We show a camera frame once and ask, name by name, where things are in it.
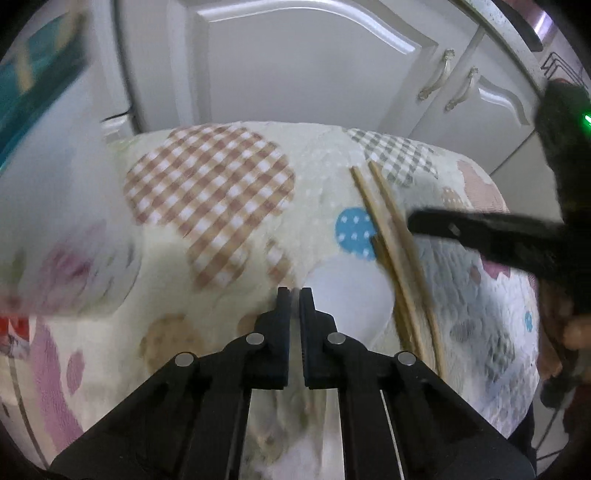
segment countertop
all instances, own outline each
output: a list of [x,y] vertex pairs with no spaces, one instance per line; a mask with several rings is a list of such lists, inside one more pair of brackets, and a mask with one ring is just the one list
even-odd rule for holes
[[545,88],[546,78],[542,74],[538,60],[517,33],[515,27],[492,0],[453,0],[453,2],[473,13],[488,30],[496,34],[497,39],[505,45],[518,63],[521,64],[538,92],[542,93]]

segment cabinet door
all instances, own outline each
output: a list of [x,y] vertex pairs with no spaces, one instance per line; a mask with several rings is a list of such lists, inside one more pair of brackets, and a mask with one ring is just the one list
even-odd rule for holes
[[538,95],[487,35],[454,70],[411,138],[470,157],[493,172],[534,129]]
[[[441,0],[392,0],[390,8],[377,0],[121,3],[149,129],[257,120],[407,135],[435,97],[417,100],[440,75],[443,52],[456,50],[455,65],[477,29]],[[451,20],[441,23],[439,7],[430,12],[440,3]]]

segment checkered heart pattern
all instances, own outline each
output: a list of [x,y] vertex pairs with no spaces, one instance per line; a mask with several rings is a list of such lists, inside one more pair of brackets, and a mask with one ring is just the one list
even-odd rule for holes
[[345,133],[363,147],[366,160],[382,165],[384,176],[393,183],[408,187],[413,183],[417,168],[438,178],[437,169],[429,155],[434,150],[408,138],[392,137],[376,132],[365,132],[356,128],[344,129]]
[[127,174],[125,194],[141,223],[172,223],[192,240],[199,287],[240,276],[247,239],[293,198],[295,174],[278,146],[237,125],[174,130]]

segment black cable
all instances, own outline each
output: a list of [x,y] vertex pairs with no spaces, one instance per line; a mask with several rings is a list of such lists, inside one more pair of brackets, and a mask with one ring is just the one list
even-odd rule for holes
[[539,462],[540,460],[544,460],[545,458],[551,457],[553,455],[558,455],[560,452],[562,452],[562,450],[563,449],[560,449],[560,450],[556,450],[555,452],[548,453],[547,455],[542,455],[541,457],[536,458],[536,460]]
[[544,434],[542,435],[542,438],[540,439],[538,446],[535,448],[536,453],[538,452],[538,450],[540,449],[540,447],[542,446],[542,444],[546,440],[546,437],[550,433],[550,429],[552,428],[552,425],[554,424],[554,421],[556,420],[556,417],[558,416],[559,411],[560,411],[559,408],[554,410],[554,413],[552,414],[552,418],[550,419],[550,422],[549,422],[548,426],[546,427],[546,430],[544,431]]

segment finger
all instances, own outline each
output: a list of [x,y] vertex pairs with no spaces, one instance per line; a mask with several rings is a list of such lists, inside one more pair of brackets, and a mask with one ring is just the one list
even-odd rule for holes
[[591,348],[591,316],[572,319],[564,329],[563,343],[571,350]]
[[547,281],[540,282],[540,322],[546,334],[554,340],[561,340],[565,318],[572,315],[573,302],[560,285]]
[[556,354],[554,347],[548,340],[544,329],[540,329],[538,337],[538,373],[542,380],[547,380],[550,377],[555,377],[562,370],[562,363]]

